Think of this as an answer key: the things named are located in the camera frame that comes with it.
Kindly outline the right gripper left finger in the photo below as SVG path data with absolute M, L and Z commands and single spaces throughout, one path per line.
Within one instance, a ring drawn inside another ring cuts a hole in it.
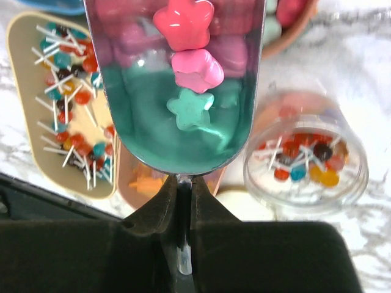
M 124 220 L 1 220 L 2 292 L 173 292 L 177 184 Z

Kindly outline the metal candy scoop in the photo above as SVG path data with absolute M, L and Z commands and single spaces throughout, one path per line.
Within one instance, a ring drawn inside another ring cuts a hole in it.
M 245 146 L 258 92 L 264 1 L 86 1 L 95 55 L 123 145 L 175 175 L 196 176 Z

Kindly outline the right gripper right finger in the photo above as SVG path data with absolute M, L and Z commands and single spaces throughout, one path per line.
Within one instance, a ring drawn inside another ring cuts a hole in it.
M 361 292 L 340 233 L 325 222 L 243 222 L 196 178 L 191 254 L 197 292 Z

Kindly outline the blue tray swirl lollipops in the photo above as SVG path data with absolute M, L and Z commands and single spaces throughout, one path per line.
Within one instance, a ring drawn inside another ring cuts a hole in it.
M 20 0 L 19 2 L 38 10 L 60 15 L 78 16 L 85 14 L 84 1 L 80 0 Z

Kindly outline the clear plastic jar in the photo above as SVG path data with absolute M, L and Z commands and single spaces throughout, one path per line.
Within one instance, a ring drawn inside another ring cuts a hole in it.
M 260 99 L 243 176 L 248 191 L 266 204 L 321 213 L 357 201 L 369 170 L 364 147 L 334 99 L 280 90 Z

